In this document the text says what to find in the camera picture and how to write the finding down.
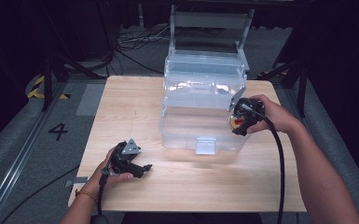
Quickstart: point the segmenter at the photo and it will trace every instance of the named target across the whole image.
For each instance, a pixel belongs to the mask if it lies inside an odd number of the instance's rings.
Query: bracelet
[[[86,192],[86,191],[83,191],[83,190],[77,190],[75,189],[75,196],[79,195],[79,194],[87,194],[89,195],[92,200],[94,200],[95,202],[98,202],[98,199],[97,197],[95,197],[93,194],[89,193],[89,192]]]

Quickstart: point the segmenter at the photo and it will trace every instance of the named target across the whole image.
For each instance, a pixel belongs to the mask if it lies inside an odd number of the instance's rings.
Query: hand
[[[292,130],[292,127],[299,122],[299,120],[293,117],[293,115],[291,115],[283,106],[272,102],[265,95],[252,96],[250,99],[259,100],[263,103],[265,107],[265,115],[274,124],[277,132],[288,133]],[[246,131],[248,133],[257,133],[268,129],[269,126],[262,120],[249,127]]]
[[[97,169],[94,171],[94,174],[92,174],[91,178],[87,183],[83,186],[82,190],[85,190],[86,192],[92,193],[93,195],[97,196],[98,192],[100,190],[100,179],[102,176],[102,169],[106,166],[106,164],[109,162],[110,155],[113,153],[114,149],[110,149],[107,153],[104,161],[100,163],[100,165],[97,167]],[[111,189],[113,186],[115,186],[117,183],[126,181],[128,179],[133,178],[133,175],[130,173],[123,173],[119,176],[108,176],[106,180],[106,185],[104,186],[104,189]]]

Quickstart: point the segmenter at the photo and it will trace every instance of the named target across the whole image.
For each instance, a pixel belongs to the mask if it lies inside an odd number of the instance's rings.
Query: wooden table
[[[269,82],[248,80],[244,95],[260,93],[279,103]],[[77,176],[91,176],[110,148],[130,138],[142,148],[133,163],[153,167],[141,179],[104,192],[103,210],[278,211],[279,154],[271,132],[252,134],[239,153],[202,156],[191,149],[168,149],[159,133],[163,96],[162,77],[107,79]],[[280,138],[286,170],[284,211],[303,212],[294,153],[287,135],[280,133]],[[74,185],[69,204],[81,187]]]

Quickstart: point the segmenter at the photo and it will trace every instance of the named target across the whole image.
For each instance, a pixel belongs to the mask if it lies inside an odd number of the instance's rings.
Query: transparent plastic box
[[[238,54],[177,50],[167,57],[165,95],[177,106],[223,108],[245,86]]]
[[[159,123],[162,145],[212,155],[241,150],[247,137],[231,132],[228,106],[245,81],[237,54],[178,50],[168,56]]]

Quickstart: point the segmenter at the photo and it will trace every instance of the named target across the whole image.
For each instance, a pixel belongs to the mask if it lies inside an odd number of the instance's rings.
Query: tripod leg
[[[305,118],[304,103],[305,103],[305,90],[307,88],[307,69],[304,64],[301,66],[300,81],[298,86],[297,106],[298,111],[302,118]]]
[[[97,74],[91,72],[86,67],[82,66],[80,63],[74,62],[73,60],[70,60],[69,58],[67,58],[61,54],[55,54],[55,56],[57,56],[57,59],[60,59],[61,61],[68,63],[69,65],[71,65],[72,67],[74,67],[75,69],[82,72],[83,74],[85,74],[88,77],[91,77],[94,79],[106,79],[106,77],[98,76]]]
[[[279,75],[280,73],[294,67],[296,64],[297,64],[297,62],[290,62],[290,63],[286,63],[284,65],[281,65],[268,73],[264,73],[264,72],[260,73],[260,75],[257,76],[257,80],[269,80],[270,78],[275,77],[275,76]]]
[[[42,111],[46,111],[52,100],[52,84],[51,84],[51,67],[49,56],[45,59],[45,103],[43,104]]]

